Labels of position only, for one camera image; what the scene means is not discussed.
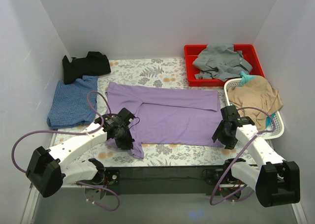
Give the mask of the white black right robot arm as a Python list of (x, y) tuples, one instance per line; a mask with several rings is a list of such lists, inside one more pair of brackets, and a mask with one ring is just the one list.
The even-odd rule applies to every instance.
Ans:
[(234, 105), (221, 110), (222, 120), (212, 136), (226, 149), (233, 149), (237, 142), (242, 150), (225, 164), (222, 176), (210, 197), (213, 201), (223, 180), (234, 183), (240, 180), (250, 187), (263, 207), (294, 204), (300, 201), (300, 169), (296, 162), (286, 161), (261, 136), (249, 117), (241, 117)]

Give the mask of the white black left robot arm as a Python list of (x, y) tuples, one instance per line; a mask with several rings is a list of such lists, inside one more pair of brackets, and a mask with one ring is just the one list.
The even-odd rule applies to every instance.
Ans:
[(87, 182), (102, 185), (108, 182), (104, 165), (95, 158), (79, 165), (71, 163), (94, 146), (113, 139), (121, 150), (131, 150), (134, 139), (129, 125), (136, 117), (123, 108), (118, 114), (104, 114), (84, 131), (49, 149), (37, 148), (26, 170), (26, 177), (43, 197), (55, 194), (62, 185)]

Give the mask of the purple polo shirt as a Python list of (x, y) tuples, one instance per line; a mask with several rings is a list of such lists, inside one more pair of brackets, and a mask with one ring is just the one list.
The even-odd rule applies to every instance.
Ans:
[(113, 113), (129, 110), (137, 120), (129, 154), (143, 159), (143, 144), (222, 147), (212, 136), (222, 120), (216, 90), (185, 90), (128, 86), (110, 82), (106, 91)]

